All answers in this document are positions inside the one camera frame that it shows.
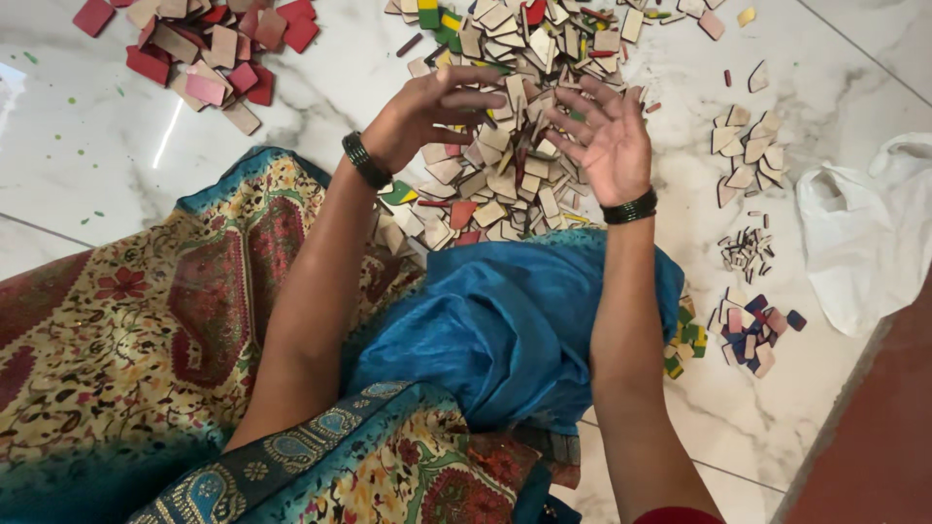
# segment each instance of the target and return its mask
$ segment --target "red floor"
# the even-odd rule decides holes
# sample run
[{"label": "red floor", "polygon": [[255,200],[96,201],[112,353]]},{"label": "red floor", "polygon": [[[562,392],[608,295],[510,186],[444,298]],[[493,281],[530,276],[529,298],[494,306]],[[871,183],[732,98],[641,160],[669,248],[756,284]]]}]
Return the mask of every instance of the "red floor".
[{"label": "red floor", "polygon": [[826,436],[784,522],[932,523],[932,281],[896,314]]}]

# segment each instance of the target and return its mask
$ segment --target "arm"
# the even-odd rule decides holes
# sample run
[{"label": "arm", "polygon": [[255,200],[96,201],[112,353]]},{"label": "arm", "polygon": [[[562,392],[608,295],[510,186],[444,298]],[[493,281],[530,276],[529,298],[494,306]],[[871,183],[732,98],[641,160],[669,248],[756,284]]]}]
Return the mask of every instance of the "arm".
[{"label": "arm", "polygon": [[[588,76],[581,83],[599,105],[569,90],[559,90],[557,97],[583,113],[586,123],[555,109],[548,113],[579,144],[555,131],[547,138],[586,169],[599,204],[634,200],[651,187],[651,140],[637,102],[641,89],[622,96]],[[611,486],[622,522],[666,506],[721,518],[666,413],[653,231],[651,217],[609,226],[608,232],[589,364]]]},{"label": "arm", "polygon": [[[467,145],[468,135],[433,124],[480,123],[481,113],[461,109],[501,107],[505,99],[459,86],[498,78],[490,67],[451,67],[414,78],[366,128],[363,145],[391,173],[427,143]],[[316,417],[336,402],[339,350],[358,301],[375,198],[376,190],[344,156],[276,299],[253,398],[225,451]]]}]

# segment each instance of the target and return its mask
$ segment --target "hand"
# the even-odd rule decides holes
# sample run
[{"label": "hand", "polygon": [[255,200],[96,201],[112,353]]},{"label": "hand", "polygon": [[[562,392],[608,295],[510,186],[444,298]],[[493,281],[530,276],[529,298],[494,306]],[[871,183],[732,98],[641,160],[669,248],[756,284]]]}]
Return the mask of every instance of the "hand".
[{"label": "hand", "polygon": [[585,115],[586,123],[556,108],[546,113],[551,122],[580,143],[574,144],[554,130],[545,136],[582,164],[600,205],[614,207],[636,200],[651,189],[651,137],[640,112],[641,88],[629,88],[622,96],[591,76],[583,76],[580,84],[601,107],[572,90],[557,89],[556,98]]},{"label": "hand", "polygon": [[379,168],[395,174],[426,144],[471,144],[473,138],[467,133],[433,124],[481,124],[486,109],[503,107],[508,101],[499,94],[459,86],[494,84],[499,77],[492,67],[454,65],[408,80],[363,132],[365,150]]}]

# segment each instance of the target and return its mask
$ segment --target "plastic bag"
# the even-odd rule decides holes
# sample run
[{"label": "plastic bag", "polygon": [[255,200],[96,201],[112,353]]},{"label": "plastic bag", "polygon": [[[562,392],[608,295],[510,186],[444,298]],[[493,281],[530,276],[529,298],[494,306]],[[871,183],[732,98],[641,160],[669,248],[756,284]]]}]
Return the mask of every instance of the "plastic bag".
[{"label": "plastic bag", "polygon": [[932,260],[932,133],[887,142],[867,173],[826,162],[796,194],[806,273],[832,325],[866,336],[916,299]]}]

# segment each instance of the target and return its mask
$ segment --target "bangle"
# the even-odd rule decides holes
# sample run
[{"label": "bangle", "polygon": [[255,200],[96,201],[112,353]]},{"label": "bangle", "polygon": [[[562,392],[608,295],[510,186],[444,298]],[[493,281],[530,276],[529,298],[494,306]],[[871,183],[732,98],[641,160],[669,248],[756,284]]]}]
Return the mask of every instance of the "bangle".
[{"label": "bangle", "polygon": [[609,225],[625,224],[657,214],[657,193],[653,187],[635,200],[615,207],[602,207],[605,223]]},{"label": "bangle", "polygon": [[391,175],[380,170],[363,147],[358,131],[343,137],[343,151],[369,186],[381,189],[391,183]]}]

